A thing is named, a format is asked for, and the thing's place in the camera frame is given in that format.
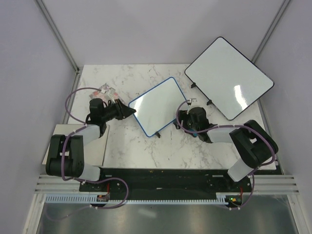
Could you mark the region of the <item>small blue-framed whiteboard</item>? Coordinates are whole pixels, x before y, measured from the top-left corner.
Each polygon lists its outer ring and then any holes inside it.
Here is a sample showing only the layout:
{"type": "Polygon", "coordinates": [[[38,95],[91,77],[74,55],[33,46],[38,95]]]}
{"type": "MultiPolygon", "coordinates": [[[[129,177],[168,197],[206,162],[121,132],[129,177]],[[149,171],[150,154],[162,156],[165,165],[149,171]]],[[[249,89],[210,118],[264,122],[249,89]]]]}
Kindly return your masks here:
{"type": "Polygon", "coordinates": [[[134,117],[147,137],[158,135],[176,118],[179,105],[186,100],[174,77],[169,77],[155,87],[129,102],[136,110],[134,117]]]}

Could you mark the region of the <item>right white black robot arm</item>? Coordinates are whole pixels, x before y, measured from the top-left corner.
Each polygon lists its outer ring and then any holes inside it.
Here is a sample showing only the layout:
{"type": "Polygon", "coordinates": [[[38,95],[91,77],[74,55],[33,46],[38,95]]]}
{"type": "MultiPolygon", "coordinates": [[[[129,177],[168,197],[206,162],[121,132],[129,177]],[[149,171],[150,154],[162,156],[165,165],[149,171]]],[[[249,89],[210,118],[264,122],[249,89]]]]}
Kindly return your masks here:
{"type": "Polygon", "coordinates": [[[227,171],[223,186],[229,192],[241,186],[241,180],[258,168],[275,161],[278,145],[255,120],[242,125],[217,125],[207,119],[202,107],[177,109],[174,125],[205,143],[233,144],[240,158],[227,171]]]}

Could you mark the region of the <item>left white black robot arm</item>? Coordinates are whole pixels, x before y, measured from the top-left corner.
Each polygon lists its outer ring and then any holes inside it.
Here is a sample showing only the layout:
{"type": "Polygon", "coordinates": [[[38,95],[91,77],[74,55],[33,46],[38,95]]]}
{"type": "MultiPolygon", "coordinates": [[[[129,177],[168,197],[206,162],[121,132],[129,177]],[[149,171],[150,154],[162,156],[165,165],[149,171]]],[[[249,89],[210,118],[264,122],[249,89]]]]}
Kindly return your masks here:
{"type": "Polygon", "coordinates": [[[126,119],[136,110],[120,99],[108,101],[105,105],[102,99],[94,98],[89,102],[89,111],[81,128],[68,135],[52,135],[45,170],[49,176],[59,176],[64,181],[85,180],[95,191],[101,192],[105,190],[107,180],[100,175],[100,167],[85,162],[84,147],[104,136],[108,121],[126,119]]]}

